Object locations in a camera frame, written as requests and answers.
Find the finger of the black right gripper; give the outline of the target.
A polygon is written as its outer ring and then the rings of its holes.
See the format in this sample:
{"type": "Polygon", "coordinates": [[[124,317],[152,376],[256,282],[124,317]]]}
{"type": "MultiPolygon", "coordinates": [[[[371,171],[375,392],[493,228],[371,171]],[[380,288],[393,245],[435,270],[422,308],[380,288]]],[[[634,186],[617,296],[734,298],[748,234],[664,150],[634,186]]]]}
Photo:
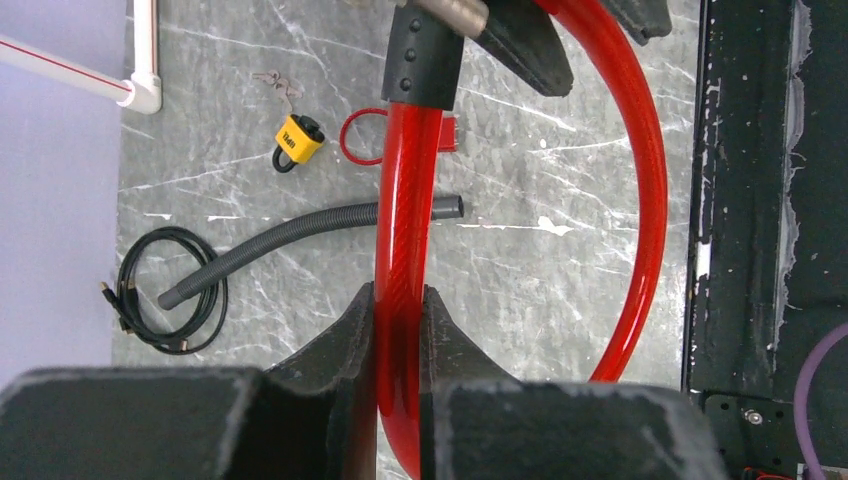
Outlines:
{"type": "Polygon", "coordinates": [[[601,4],[640,46],[672,31],[667,0],[601,0],[601,4]]]}
{"type": "Polygon", "coordinates": [[[475,42],[545,97],[565,97],[574,77],[548,12],[533,0],[488,0],[475,42]]]}

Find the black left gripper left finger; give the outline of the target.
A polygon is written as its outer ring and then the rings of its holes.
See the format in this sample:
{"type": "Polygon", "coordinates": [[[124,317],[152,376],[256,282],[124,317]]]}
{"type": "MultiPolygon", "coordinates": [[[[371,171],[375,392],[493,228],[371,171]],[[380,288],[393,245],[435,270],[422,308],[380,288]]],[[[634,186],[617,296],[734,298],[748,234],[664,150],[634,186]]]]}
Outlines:
{"type": "Polygon", "coordinates": [[[50,368],[1,394],[5,479],[372,479],[373,287],[268,368],[50,368]]]}

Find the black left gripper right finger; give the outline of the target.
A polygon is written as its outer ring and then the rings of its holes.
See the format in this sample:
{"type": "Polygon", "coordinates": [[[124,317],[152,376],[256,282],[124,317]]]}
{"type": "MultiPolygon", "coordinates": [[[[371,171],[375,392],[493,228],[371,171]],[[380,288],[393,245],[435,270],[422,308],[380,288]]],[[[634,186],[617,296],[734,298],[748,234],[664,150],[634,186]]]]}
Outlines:
{"type": "Polygon", "coordinates": [[[723,479],[706,417],[631,383],[522,381],[453,321],[438,291],[420,327],[424,479],[723,479]]]}

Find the red cable bike lock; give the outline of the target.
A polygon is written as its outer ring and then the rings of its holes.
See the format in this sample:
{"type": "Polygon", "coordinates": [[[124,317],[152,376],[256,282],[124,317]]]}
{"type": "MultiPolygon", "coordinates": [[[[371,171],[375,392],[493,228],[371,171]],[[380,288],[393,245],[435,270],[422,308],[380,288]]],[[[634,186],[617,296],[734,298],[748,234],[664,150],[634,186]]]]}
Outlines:
{"type": "MultiPolygon", "coordinates": [[[[419,342],[437,137],[452,109],[466,40],[484,30],[486,1],[400,1],[383,79],[388,123],[377,213],[377,406],[393,453],[420,477],[419,342]]],[[[655,295],[667,230],[667,168],[655,103],[637,43],[601,1],[535,1],[583,47],[612,94],[633,152],[639,200],[637,253],[624,307],[592,373],[622,376],[655,295]]]]}

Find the yellow padlock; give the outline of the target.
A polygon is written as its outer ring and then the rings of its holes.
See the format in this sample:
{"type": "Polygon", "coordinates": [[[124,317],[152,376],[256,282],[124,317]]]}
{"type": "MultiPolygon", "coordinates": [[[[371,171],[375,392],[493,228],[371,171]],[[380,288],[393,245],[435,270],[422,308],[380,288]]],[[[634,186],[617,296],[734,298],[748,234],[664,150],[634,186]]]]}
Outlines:
{"type": "Polygon", "coordinates": [[[288,173],[312,158],[324,144],[325,135],[311,117],[290,114],[275,135],[275,142],[272,166],[278,173],[288,173]]]}

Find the silver padlock keys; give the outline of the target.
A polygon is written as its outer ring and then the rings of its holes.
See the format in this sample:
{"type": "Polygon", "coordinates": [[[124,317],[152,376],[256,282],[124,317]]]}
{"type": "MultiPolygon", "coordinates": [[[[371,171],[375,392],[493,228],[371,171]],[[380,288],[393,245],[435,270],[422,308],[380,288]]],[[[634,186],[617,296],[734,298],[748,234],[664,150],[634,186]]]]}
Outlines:
{"type": "Polygon", "coordinates": [[[287,78],[284,78],[277,70],[255,72],[251,74],[251,77],[254,80],[269,85],[273,89],[277,98],[282,102],[286,114],[292,113],[294,110],[292,100],[303,97],[303,90],[297,85],[292,84],[287,78]]]}

